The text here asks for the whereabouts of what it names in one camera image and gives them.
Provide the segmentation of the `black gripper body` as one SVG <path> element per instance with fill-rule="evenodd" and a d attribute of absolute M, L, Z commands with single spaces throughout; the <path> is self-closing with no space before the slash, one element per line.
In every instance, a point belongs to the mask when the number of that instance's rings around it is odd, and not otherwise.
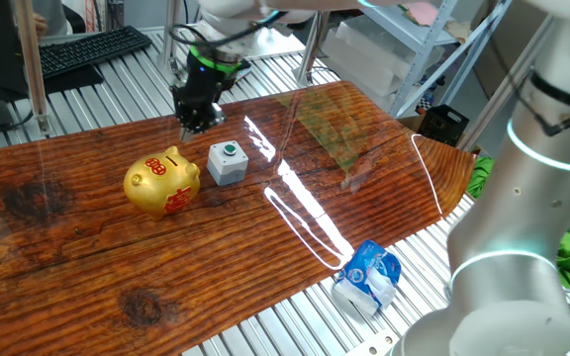
<path fill-rule="evenodd" d="M 198 56 L 187 57 L 187 79 L 183 85 L 173 85 L 170 91 L 175 104 L 175 117 L 192 134 L 204 134 L 211 126 L 212 104 L 218 103 L 224 91 L 235 84 L 238 69 L 213 62 L 206 64 Z"/>

